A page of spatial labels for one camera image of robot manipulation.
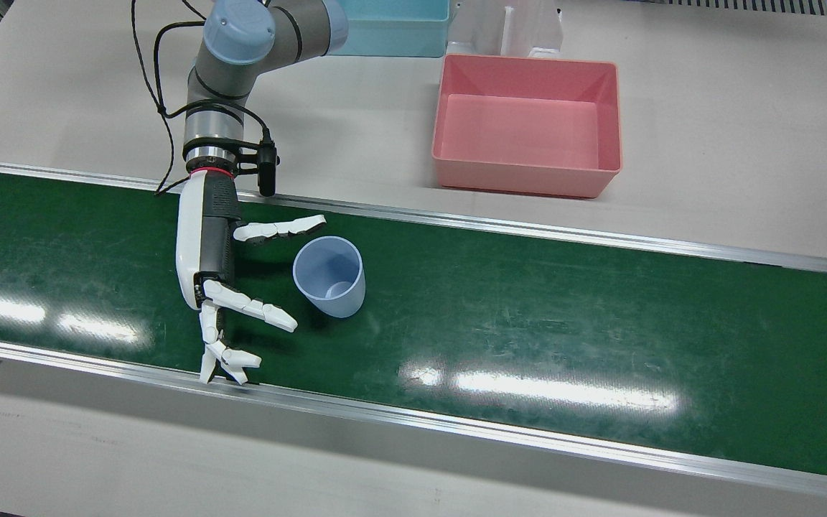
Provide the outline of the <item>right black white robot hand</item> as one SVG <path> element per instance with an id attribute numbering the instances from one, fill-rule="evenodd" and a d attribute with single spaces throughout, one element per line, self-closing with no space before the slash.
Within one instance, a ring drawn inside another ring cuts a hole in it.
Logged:
<path id="1" fill-rule="evenodd" d="M 296 320 L 281 307 L 233 287 L 233 242 L 263 243 L 277 238 L 313 233 L 326 225 L 323 215 L 275 223 L 247 223 L 242 219 L 233 174 L 217 167 L 190 173 L 181 191 L 175 236 L 175 271 L 188 307 L 198 313 L 204 345 L 200 380 L 209 383 L 217 368 L 239 385 L 246 371 L 262 363 L 259 356 L 225 343 L 223 310 L 256 318 L 287 332 Z"/>

